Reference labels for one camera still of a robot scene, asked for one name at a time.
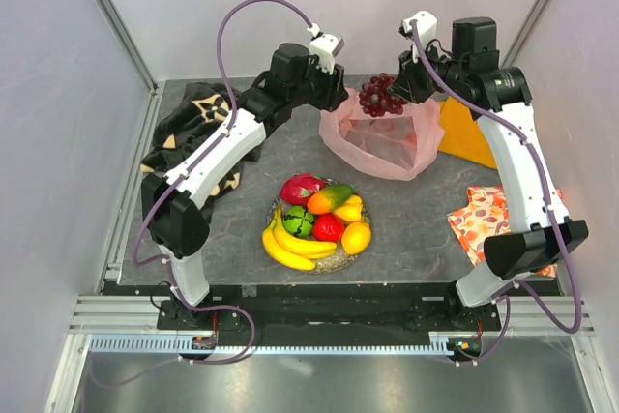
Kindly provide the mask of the green fake watermelon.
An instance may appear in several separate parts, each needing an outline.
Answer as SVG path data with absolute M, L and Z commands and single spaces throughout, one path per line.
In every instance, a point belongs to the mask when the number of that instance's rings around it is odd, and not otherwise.
M 311 235 L 316 218 L 303 206 L 292 206 L 282 215 L 283 228 L 294 237 L 307 238 Z

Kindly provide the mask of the yellow fake banana bunch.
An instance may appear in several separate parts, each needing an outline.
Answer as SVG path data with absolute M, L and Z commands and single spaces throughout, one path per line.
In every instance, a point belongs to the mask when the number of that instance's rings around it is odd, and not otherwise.
M 279 204 L 269 225 L 263 230 L 261 241 L 267 254 L 287 268 L 312 272 L 317 261 L 336 253 L 338 244 L 297 238 L 288 233 L 282 223 L 282 207 Z

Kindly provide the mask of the green yellow fake mango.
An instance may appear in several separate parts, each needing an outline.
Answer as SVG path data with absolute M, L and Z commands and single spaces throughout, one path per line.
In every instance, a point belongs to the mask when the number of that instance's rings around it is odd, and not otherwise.
M 332 213 L 342 206 L 354 193 L 347 184 L 333 184 L 313 194 L 307 203 L 307 209 L 314 215 Z

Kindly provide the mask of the red fake apple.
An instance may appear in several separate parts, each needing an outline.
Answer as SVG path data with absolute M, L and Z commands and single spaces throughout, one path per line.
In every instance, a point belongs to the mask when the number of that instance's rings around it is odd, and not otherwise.
M 338 243 L 345 230 L 345 223 L 332 213 L 317 217 L 312 229 L 312 236 L 321 242 Z

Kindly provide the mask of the red fake dragon fruit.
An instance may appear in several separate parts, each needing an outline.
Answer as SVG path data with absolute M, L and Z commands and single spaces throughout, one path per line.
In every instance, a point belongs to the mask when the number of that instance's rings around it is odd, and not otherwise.
M 292 206 L 305 207 L 312 195 L 327 186 L 327 182 L 313 173 L 300 173 L 289 178 L 280 189 L 280 199 Z

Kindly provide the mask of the yellow fake lemon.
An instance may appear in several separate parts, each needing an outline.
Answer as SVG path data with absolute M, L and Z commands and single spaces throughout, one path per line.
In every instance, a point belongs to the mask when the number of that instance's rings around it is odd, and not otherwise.
M 357 255 L 363 252 L 371 241 L 370 225 L 364 221 L 350 223 L 344 230 L 340 243 L 348 255 Z

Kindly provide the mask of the pink plastic bag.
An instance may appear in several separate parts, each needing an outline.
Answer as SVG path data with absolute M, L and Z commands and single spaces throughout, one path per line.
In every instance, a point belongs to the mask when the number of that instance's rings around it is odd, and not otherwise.
M 434 100 L 407 103 L 401 114 L 371 117 L 362 111 L 359 93 L 334 112 L 320 113 L 319 135 L 335 155 L 375 178 L 411 181 L 438 155 L 445 131 L 439 124 L 440 104 Z

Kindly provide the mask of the yellow fake bell pepper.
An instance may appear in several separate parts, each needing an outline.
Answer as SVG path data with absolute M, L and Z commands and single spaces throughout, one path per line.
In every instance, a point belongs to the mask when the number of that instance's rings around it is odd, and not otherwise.
M 364 219 L 364 201 L 356 194 L 351 195 L 341 206 L 333 211 L 333 214 L 344 221 L 352 223 Z

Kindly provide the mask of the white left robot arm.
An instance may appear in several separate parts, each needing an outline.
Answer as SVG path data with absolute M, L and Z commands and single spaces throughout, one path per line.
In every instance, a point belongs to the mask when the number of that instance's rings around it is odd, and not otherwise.
M 201 329 L 212 318 L 206 301 L 210 292 L 201 249 L 210 232 L 202 208 L 226 174 L 279 126 L 294 108 L 309 104 L 334 111 L 348 94 L 343 68 L 336 57 L 343 41 L 332 34 L 313 39 L 308 46 L 281 44 L 269 70 L 244 91 L 236 110 L 185 161 L 163 176 L 149 174 L 142 182 L 142 232 L 158 244 L 171 273 L 175 295 L 182 301 L 179 318 Z

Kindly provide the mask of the red fake grape bunch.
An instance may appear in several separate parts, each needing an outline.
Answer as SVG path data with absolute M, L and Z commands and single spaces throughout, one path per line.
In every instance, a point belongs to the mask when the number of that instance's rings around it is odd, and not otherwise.
M 362 84 L 359 105 L 366 115 L 380 118 L 387 114 L 403 114 L 406 101 L 389 91 L 394 81 L 395 78 L 389 74 L 377 74 Z

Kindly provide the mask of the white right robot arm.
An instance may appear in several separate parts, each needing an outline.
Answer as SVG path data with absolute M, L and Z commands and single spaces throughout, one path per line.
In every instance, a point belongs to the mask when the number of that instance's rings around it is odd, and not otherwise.
M 509 211 L 509 232 L 484 240 L 485 261 L 454 283 L 456 297 L 443 305 L 445 322 L 461 330 L 477 319 L 477 307 L 509 283 L 563 260 L 589 230 L 584 220 L 572 219 L 554 187 L 524 73 L 499 64 L 495 21 L 454 21 L 449 52 L 433 45 L 436 27 L 436 17 L 426 11 L 401 23 L 399 32 L 413 44 L 398 58 L 390 91 L 410 103 L 442 93 L 469 109 L 496 163 Z

